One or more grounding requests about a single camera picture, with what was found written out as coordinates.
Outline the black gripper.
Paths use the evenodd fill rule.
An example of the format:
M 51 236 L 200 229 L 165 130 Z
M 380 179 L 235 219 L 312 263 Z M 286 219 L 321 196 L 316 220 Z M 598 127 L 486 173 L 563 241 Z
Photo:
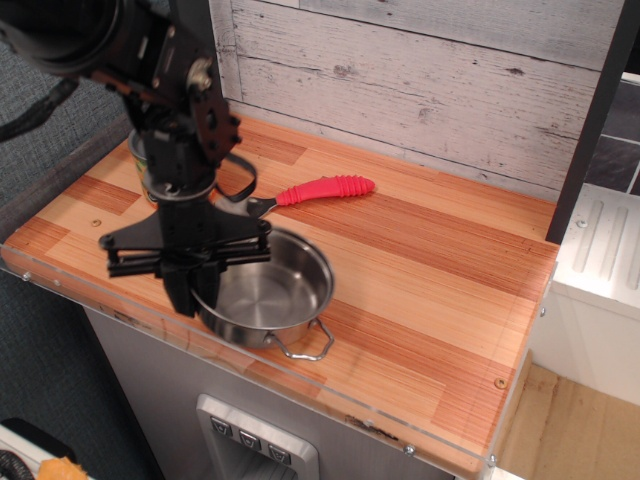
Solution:
M 221 266 L 270 259 L 268 222 L 220 210 L 200 196 L 161 200 L 148 218 L 103 235 L 100 247 L 107 253 L 112 277 L 154 274 L 161 276 L 174 310 L 194 317 L 199 301 L 215 308 Z

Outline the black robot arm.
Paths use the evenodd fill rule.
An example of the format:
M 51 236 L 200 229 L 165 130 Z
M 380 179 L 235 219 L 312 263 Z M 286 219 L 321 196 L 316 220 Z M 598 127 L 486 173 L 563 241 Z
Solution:
M 193 316 L 216 304 L 228 266 L 269 258 L 268 223 L 220 212 L 209 198 L 240 140 L 211 46 L 146 1 L 5 1 L 1 38 L 59 79 L 2 126 L 3 140 L 46 122 L 81 78 L 122 97 L 142 140 L 157 209 L 101 238 L 111 276 L 151 273 L 176 312 Z

